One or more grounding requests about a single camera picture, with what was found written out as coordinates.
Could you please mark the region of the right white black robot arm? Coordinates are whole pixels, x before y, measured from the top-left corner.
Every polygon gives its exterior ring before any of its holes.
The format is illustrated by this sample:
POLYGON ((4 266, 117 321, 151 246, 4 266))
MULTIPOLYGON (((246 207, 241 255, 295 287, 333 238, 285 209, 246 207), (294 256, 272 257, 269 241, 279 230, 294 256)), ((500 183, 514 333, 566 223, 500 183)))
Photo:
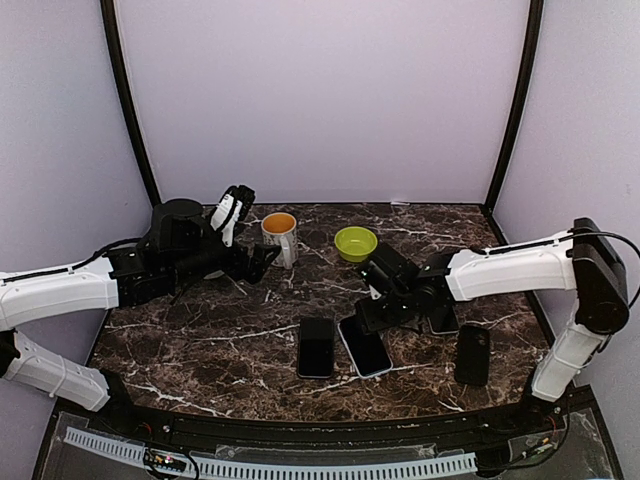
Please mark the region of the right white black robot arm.
POLYGON ((615 234, 589 218, 552 236, 495 248, 464 248, 430 255, 417 265, 386 243, 359 267, 369 289, 356 315, 366 332, 393 328, 424 317, 434 333, 456 325, 453 306, 485 296, 537 290, 572 290, 576 303, 550 352, 538 364, 529 394, 510 413, 521 434, 534 432, 549 405, 609 338, 628 322, 637 302, 628 293, 626 267, 611 245, 615 234))

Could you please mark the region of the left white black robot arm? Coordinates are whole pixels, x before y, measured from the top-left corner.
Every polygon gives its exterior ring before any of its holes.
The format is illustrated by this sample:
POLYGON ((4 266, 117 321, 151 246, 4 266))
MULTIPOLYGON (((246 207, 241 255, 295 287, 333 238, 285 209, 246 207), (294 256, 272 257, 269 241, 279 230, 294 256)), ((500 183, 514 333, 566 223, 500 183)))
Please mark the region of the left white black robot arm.
POLYGON ((30 340, 19 326, 86 310, 114 310, 173 296, 189 283, 221 272, 235 281, 259 282, 281 249, 234 239, 250 201, 226 194, 210 217, 190 199, 156 205, 140 238, 113 242, 89 259, 49 270, 1 276, 1 377, 101 411, 120 436, 141 427, 140 412, 119 398, 115 374, 89 368, 30 340))

